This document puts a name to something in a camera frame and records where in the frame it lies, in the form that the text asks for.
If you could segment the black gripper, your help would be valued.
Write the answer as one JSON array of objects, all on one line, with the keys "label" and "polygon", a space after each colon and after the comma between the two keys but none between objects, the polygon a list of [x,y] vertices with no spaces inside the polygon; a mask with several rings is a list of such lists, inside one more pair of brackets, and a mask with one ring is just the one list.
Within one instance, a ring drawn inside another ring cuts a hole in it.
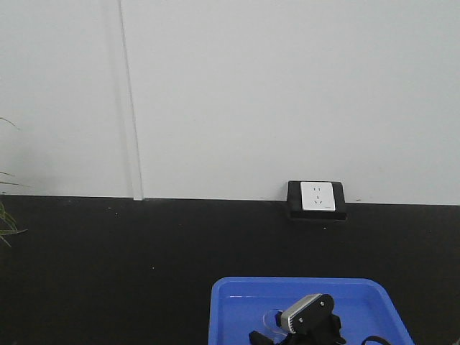
[{"label": "black gripper", "polygon": [[[324,318],[308,320],[302,317],[294,334],[288,336],[287,344],[345,344],[346,339],[341,335],[341,319],[330,314]],[[274,341],[258,331],[249,333],[251,345],[274,345]]]}]

